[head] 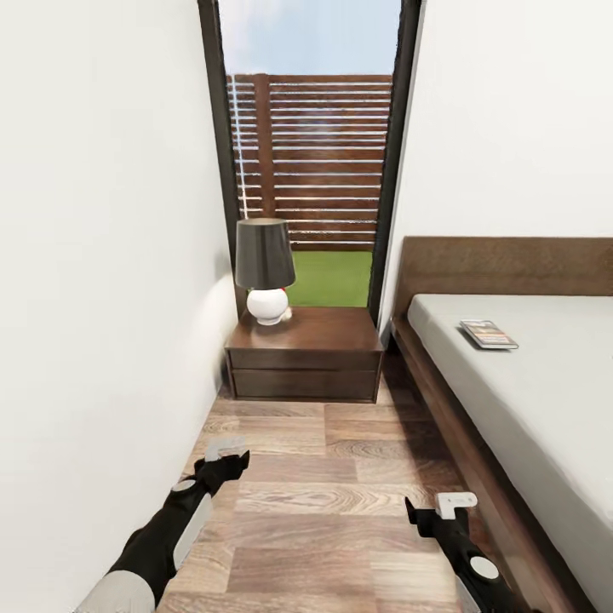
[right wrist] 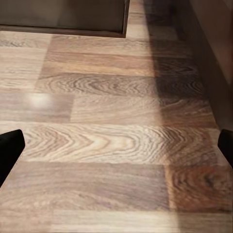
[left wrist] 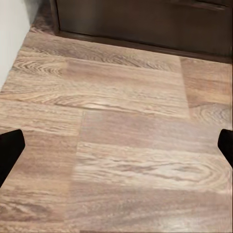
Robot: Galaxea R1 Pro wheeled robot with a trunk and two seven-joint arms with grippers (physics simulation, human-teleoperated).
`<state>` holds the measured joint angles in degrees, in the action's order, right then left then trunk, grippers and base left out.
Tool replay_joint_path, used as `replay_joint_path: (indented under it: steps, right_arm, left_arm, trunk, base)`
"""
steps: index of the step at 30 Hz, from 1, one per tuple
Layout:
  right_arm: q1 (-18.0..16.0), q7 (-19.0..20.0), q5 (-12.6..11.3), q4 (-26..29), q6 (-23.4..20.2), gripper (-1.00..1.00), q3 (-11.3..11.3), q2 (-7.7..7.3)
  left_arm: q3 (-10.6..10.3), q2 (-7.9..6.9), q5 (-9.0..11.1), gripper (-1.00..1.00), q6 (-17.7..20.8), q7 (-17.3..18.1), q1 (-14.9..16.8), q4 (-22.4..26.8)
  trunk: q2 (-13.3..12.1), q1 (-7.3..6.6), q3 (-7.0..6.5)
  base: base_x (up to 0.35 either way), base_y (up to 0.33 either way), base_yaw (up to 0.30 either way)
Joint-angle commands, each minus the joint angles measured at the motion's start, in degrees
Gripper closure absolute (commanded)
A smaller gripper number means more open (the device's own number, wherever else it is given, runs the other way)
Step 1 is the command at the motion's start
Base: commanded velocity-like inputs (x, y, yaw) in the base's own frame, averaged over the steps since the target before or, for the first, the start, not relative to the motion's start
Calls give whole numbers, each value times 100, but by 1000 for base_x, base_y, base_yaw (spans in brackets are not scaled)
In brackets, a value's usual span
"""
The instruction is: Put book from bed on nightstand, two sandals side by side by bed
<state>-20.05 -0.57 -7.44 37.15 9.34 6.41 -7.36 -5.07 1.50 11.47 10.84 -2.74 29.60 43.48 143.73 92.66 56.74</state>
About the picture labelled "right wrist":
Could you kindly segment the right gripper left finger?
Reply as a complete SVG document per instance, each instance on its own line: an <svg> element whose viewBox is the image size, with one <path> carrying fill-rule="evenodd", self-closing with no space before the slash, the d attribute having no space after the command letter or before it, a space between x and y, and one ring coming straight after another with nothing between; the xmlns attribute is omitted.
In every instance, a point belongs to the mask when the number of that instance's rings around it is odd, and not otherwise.
<svg viewBox="0 0 233 233"><path fill-rule="evenodd" d="M0 187L25 148L20 129L0 134Z"/></svg>

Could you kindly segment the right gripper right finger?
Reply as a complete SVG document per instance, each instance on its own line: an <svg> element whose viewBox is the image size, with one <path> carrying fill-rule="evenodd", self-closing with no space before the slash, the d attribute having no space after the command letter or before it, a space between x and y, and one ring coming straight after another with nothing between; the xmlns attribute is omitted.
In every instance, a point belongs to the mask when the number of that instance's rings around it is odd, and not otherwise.
<svg viewBox="0 0 233 233"><path fill-rule="evenodd" d="M233 168L233 131L222 129L217 145Z"/></svg>

